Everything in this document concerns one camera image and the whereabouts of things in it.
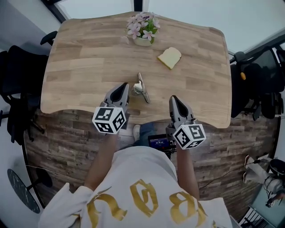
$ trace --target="wooden table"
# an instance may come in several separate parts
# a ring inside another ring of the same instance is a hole
[[[55,38],[45,70],[41,110],[76,109],[94,112],[115,85],[137,82],[140,72],[151,104],[130,93],[129,122],[169,119],[169,98],[186,101],[200,121],[217,128],[230,123],[232,84],[224,35],[215,28],[165,17],[151,47],[122,41],[126,20],[136,14],[65,21]],[[182,57],[173,70],[157,56],[169,47]]]

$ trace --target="person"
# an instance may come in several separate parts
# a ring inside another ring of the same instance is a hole
[[[83,186],[69,183],[44,209],[39,228],[225,227],[232,224],[222,198],[199,201],[191,154],[177,146],[177,166],[148,147],[154,124],[135,125],[135,143],[117,152],[107,134]]]
[[[243,182],[253,181],[264,185],[267,191],[276,194],[273,198],[269,199],[269,203],[275,200],[281,200],[285,197],[285,188],[283,180],[276,178],[275,174],[266,172],[259,164],[254,163],[254,159],[247,155],[244,160],[244,167],[247,171],[243,174]]]

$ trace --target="wood plank floor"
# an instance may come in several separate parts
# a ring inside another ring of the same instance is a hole
[[[66,182],[70,183],[71,191],[82,185],[104,137],[95,130],[91,122],[92,116],[92,113],[78,110],[54,114],[38,111],[37,122],[45,128],[45,134],[32,130],[35,140],[31,142],[25,133],[29,165],[68,176],[48,171],[53,187],[47,188],[42,184],[37,186],[45,205]],[[168,121],[156,122],[157,133],[164,134],[167,124]],[[120,131],[118,150],[134,141],[133,126],[129,124],[126,130]],[[260,117],[254,122],[251,115],[240,114],[231,120],[227,129],[217,129],[208,124],[204,124],[204,129],[207,140],[200,147],[191,150],[201,199],[223,197],[229,213],[239,221],[259,189],[255,183],[242,183],[244,158],[247,154],[255,158],[273,152],[277,118],[269,120]],[[172,162],[177,167],[176,154],[172,155]],[[236,168],[240,169],[202,188],[211,180]],[[30,169],[36,179],[35,169]]]

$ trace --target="chair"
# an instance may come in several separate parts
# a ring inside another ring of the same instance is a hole
[[[278,106],[279,111],[283,110],[283,100],[280,100],[278,93],[284,90],[285,81],[272,49],[265,47],[250,58],[238,52],[234,59],[236,64],[231,65],[231,117],[245,111],[246,114],[253,113],[253,120],[257,120],[260,113],[267,118],[274,118]],[[253,100],[253,104],[250,108],[245,108],[249,100]]]
[[[34,113],[40,105],[41,88],[48,56],[36,55],[12,46],[8,52],[0,53],[0,95],[11,105],[9,114],[0,112],[0,121],[8,118],[7,130],[11,141],[23,143],[24,131],[30,126],[41,133],[44,130],[35,123]],[[20,99],[12,95],[20,94]]]

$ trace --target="jeans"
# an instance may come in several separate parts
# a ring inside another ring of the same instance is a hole
[[[121,150],[129,148],[129,147],[136,147],[136,146],[145,146],[149,147],[148,143],[148,136],[155,135],[155,125],[150,123],[142,124],[139,129],[139,140],[135,141],[133,144],[123,147]]]

